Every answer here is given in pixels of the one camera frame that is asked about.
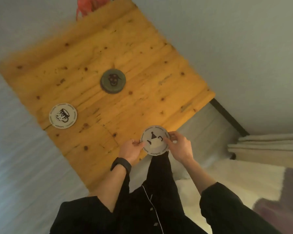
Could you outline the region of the person's left hand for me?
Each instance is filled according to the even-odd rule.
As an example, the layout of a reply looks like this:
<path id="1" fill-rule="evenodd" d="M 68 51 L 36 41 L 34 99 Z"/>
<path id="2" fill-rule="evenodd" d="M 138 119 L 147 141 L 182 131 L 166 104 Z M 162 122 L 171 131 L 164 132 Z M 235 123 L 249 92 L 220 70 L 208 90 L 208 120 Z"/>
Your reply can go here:
<path id="1" fill-rule="evenodd" d="M 132 166 L 136 163 L 141 151 L 143 149 L 139 149 L 134 146 L 134 142 L 140 143 L 140 140 L 129 139 L 120 147 L 119 156 L 121 158 L 126 159 Z"/>

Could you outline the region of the person's right hand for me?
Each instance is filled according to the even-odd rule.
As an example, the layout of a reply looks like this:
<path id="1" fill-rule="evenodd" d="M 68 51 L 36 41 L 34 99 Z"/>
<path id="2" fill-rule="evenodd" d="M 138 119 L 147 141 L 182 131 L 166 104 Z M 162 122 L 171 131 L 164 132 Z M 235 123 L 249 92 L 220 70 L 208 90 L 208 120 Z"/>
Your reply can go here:
<path id="1" fill-rule="evenodd" d="M 181 164 L 186 157 L 193 157 L 191 142 L 178 131 L 168 133 L 170 137 L 176 137 L 176 147 L 169 149 L 174 159 Z"/>

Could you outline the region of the white coaster with teapot print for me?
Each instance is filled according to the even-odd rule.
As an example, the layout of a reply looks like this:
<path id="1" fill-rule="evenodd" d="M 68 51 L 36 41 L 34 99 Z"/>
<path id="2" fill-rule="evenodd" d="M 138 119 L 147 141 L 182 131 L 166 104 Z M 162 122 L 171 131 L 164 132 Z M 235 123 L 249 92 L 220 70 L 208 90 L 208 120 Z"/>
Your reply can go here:
<path id="1" fill-rule="evenodd" d="M 143 149 L 148 155 L 159 156 L 169 150 L 163 138 L 170 139 L 168 131 L 160 125 L 152 125 L 142 132 L 140 141 L 145 143 Z"/>

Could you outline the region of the person's right forearm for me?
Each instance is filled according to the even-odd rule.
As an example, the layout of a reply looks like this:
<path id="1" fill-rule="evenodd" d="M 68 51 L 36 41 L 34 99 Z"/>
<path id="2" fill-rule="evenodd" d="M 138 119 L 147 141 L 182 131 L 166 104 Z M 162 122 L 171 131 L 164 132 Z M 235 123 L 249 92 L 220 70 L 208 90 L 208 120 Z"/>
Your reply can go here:
<path id="1" fill-rule="evenodd" d="M 217 183 L 217 181 L 211 177 L 199 165 L 199 163 L 193 159 L 193 157 L 186 157 L 182 164 L 188 172 L 200 195 L 202 195 L 204 190 Z"/>

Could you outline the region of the person's left forearm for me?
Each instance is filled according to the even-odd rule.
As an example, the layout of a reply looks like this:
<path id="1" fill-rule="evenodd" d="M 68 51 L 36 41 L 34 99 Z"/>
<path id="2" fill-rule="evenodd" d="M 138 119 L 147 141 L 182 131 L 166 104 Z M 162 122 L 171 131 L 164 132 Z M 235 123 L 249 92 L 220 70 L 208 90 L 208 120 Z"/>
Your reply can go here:
<path id="1" fill-rule="evenodd" d="M 126 173 L 126 169 L 121 165 L 117 165 L 99 183 L 93 195 L 99 199 L 109 212 L 113 213 L 121 192 L 129 193 L 129 182 L 130 177 Z"/>

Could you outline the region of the black wristband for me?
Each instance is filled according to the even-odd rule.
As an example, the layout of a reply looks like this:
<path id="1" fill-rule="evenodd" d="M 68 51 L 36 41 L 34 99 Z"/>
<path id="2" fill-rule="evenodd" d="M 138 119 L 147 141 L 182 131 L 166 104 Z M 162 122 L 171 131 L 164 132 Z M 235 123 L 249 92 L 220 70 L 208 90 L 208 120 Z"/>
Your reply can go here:
<path id="1" fill-rule="evenodd" d="M 110 171 L 112 171 L 117 165 L 121 165 L 126 169 L 126 173 L 129 174 L 131 172 L 132 166 L 131 164 L 124 158 L 117 157 L 110 168 Z"/>

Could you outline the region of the black trousers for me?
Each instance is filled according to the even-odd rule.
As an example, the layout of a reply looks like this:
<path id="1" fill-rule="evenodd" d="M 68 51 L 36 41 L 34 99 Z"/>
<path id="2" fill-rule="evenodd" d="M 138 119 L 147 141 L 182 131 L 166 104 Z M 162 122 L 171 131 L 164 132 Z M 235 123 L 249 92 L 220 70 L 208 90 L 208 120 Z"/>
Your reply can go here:
<path id="1" fill-rule="evenodd" d="M 154 205 L 163 216 L 185 216 L 168 154 L 167 151 L 152 157 L 146 180 L 129 198 L 132 203 Z"/>

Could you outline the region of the dark baseboard strip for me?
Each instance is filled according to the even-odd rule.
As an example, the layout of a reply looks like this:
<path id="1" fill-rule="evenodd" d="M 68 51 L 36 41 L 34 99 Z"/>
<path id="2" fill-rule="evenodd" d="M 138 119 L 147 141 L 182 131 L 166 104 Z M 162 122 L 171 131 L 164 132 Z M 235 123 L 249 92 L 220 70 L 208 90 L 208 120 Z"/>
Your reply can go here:
<path id="1" fill-rule="evenodd" d="M 235 130 L 238 131 L 242 137 L 250 135 L 215 98 L 210 101 L 210 104 L 226 119 L 226 121 L 230 123 L 231 126 L 234 127 Z"/>

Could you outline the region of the dark green coaster with face print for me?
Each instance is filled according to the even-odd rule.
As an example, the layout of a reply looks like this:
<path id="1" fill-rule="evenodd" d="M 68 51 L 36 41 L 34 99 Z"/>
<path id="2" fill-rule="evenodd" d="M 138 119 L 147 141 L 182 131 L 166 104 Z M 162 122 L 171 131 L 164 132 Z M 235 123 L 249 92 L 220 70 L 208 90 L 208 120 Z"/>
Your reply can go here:
<path id="1" fill-rule="evenodd" d="M 125 74 L 118 69 L 106 70 L 101 79 L 100 86 L 108 94 L 117 94 L 123 90 L 126 84 Z"/>

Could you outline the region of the white coaster with cup print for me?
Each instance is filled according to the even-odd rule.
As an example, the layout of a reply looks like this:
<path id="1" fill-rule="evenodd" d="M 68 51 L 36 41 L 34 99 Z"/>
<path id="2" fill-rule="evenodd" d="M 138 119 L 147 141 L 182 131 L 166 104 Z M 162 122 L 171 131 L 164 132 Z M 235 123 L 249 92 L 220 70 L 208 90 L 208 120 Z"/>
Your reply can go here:
<path id="1" fill-rule="evenodd" d="M 67 129 L 75 124 L 78 117 L 77 110 L 69 103 L 55 105 L 49 112 L 51 125 L 58 129 Z"/>

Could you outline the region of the white folded curtain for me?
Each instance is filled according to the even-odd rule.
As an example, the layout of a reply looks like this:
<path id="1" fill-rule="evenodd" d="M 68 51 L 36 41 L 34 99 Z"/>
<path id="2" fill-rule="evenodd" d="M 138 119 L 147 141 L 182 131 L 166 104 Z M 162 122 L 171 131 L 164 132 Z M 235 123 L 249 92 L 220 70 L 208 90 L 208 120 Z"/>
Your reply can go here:
<path id="1" fill-rule="evenodd" d="M 240 137 L 227 148 L 240 161 L 293 169 L 293 133 Z"/>

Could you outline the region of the black pyjama top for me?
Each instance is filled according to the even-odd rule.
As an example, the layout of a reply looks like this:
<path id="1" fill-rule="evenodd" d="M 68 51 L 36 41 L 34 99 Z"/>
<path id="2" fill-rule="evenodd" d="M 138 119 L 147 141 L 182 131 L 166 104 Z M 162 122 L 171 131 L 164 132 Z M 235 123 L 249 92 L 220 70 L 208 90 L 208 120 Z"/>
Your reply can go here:
<path id="1" fill-rule="evenodd" d="M 63 202 L 50 234 L 207 234 L 168 200 L 146 191 L 141 186 L 129 194 L 117 213 L 96 196 Z M 199 205 L 212 234 L 281 234 L 221 183 L 205 189 Z"/>

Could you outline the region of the purple cloth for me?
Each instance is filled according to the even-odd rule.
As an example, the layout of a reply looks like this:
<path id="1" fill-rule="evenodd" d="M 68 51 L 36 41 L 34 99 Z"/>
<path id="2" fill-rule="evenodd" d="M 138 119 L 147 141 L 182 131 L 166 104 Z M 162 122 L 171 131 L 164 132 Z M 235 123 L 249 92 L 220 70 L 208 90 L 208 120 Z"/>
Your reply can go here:
<path id="1" fill-rule="evenodd" d="M 293 234 L 293 169 L 285 170 L 279 200 L 261 198 L 253 210 L 282 234 Z"/>

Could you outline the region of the red cloth object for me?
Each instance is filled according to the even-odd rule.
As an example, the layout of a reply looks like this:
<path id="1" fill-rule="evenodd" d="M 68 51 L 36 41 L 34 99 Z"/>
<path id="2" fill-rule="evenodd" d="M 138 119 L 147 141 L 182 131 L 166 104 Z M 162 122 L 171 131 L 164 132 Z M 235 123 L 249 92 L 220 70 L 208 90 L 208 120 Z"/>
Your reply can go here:
<path id="1" fill-rule="evenodd" d="M 77 0 L 76 21 L 78 21 L 80 15 L 85 17 L 88 13 L 94 12 L 110 1 L 111 0 Z"/>

